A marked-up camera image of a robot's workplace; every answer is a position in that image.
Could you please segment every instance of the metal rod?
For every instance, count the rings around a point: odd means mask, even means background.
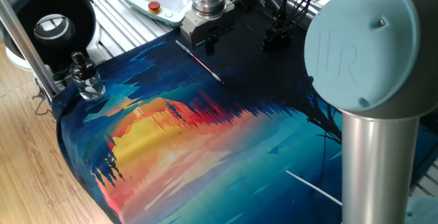
[[[403,224],[420,118],[342,114],[343,224]]]
[[[26,34],[8,0],[0,0],[0,21],[4,24],[9,35],[14,40],[18,50],[23,54],[34,71],[41,88],[46,92],[50,101],[60,92],[40,55]]]

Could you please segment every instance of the black cap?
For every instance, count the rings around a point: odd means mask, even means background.
[[[96,64],[83,56],[80,51],[74,51],[71,54],[73,63],[71,64],[70,72],[74,79],[79,81],[85,81],[96,75]]]

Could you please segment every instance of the glass bottle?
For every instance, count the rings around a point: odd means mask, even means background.
[[[80,51],[73,52],[71,58],[73,63],[70,72],[82,98],[86,101],[101,98],[105,94],[105,86],[96,64],[90,59],[85,59]]]

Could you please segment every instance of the wooden floor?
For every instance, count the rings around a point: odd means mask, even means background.
[[[69,171],[52,116],[35,114],[37,94],[0,41],[0,223],[111,223]]]

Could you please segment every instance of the ur logo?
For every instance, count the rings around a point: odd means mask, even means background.
[[[357,85],[351,66],[357,58],[357,50],[352,42],[341,35],[321,30],[318,46],[316,74],[319,78],[341,85]]]

